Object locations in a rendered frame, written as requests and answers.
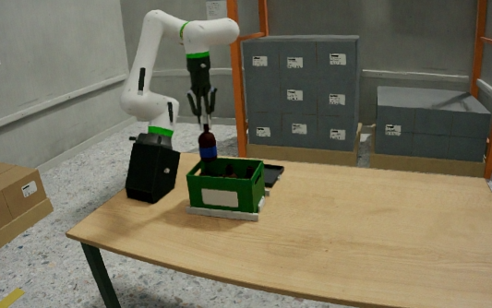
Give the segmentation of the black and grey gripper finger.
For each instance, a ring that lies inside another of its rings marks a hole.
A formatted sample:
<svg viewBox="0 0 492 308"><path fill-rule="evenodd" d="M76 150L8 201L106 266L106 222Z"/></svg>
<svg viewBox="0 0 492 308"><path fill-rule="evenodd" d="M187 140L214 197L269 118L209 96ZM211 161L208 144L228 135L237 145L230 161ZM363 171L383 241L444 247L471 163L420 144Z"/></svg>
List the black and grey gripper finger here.
<svg viewBox="0 0 492 308"><path fill-rule="evenodd" d="M196 96L197 109L196 109L195 103L194 103L193 98L192 98L192 90L190 90L189 92L186 92L186 96L188 97L192 113L194 115L198 116L199 130L201 132L204 132L203 119L201 116L201 89L198 89L198 97Z"/></svg>
<svg viewBox="0 0 492 308"><path fill-rule="evenodd" d="M205 96L202 96L203 100L204 100L205 110L207 110L206 111L206 121L207 121L207 124L209 125L209 130L211 130L210 115L215 110L216 91L217 91L217 88L211 87L211 89L210 89L210 103L209 103L209 95L208 95L208 89L207 88L204 88ZM212 108L211 108L211 105L212 105Z"/></svg>

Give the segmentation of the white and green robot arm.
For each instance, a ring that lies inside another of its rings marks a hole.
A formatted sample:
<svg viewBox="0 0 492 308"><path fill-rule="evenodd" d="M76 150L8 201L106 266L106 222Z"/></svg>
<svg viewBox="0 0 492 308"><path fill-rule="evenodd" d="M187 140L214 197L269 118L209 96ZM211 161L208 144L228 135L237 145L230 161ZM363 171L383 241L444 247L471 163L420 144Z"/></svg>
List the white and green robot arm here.
<svg viewBox="0 0 492 308"><path fill-rule="evenodd" d="M233 43L238 34L237 24L229 18L185 22L161 10L150 11L144 17L135 61L120 98L125 113L149 121L148 133L130 136L129 140L173 149L179 103L150 92L151 74L163 38L185 46L188 72L202 72L210 69L209 47Z"/></svg>

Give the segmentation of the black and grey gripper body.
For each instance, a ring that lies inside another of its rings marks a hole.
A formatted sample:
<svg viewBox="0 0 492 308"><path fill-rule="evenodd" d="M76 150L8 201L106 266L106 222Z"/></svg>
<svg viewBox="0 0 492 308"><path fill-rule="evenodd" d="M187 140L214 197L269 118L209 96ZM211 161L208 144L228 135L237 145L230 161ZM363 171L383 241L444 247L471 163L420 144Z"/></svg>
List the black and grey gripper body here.
<svg viewBox="0 0 492 308"><path fill-rule="evenodd" d="M191 90L198 97L198 89L201 89L201 97L205 96L204 88L208 89L208 93L211 89L210 82L210 73L209 70L202 72L190 72L190 80L191 80ZM198 85L205 84L205 85Z"/></svg>

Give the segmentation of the green bottle crate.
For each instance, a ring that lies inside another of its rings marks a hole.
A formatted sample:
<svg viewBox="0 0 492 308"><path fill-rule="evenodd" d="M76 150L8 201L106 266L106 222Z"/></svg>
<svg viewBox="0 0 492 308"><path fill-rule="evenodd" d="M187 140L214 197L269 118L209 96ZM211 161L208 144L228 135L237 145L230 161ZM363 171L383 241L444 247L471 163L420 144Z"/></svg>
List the green bottle crate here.
<svg viewBox="0 0 492 308"><path fill-rule="evenodd" d="M218 174L226 174L226 165L232 165L239 179L218 177ZM243 179L248 166L254 169L250 180ZM194 175L199 169L206 176ZM189 186L191 207L258 213L258 204L263 196L263 160L217 158L212 162L202 161L195 169Z"/></svg>

